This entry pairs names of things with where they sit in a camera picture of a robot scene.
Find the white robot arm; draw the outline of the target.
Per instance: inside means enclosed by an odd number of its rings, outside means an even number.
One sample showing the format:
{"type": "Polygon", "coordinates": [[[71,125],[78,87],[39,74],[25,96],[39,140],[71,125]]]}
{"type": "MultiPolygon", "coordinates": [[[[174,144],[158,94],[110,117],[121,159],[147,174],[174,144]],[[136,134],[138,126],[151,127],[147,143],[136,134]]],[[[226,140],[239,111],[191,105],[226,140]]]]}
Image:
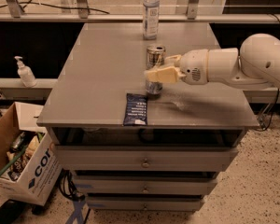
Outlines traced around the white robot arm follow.
{"type": "Polygon", "coordinates": [[[280,40],[272,35],[249,36],[240,48],[196,49],[167,58],[145,72],[146,80],[189,85],[219,82],[244,90],[280,90],[280,40]]]}

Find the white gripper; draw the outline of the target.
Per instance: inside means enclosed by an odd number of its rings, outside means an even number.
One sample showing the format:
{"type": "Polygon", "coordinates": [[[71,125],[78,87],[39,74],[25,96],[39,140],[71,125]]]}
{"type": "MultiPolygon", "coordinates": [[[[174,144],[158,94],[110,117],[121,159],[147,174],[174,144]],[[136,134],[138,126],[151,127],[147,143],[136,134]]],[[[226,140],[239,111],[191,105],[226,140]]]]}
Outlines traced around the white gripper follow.
{"type": "Polygon", "coordinates": [[[204,85],[207,80],[207,49],[191,50],[184,54],[168,56],[164,63],[178,63],[179,68],[173,65],[153,67],[146,70],[145,77],[149,82],[176,83],[179,79],[190,85],[204,85]]]}

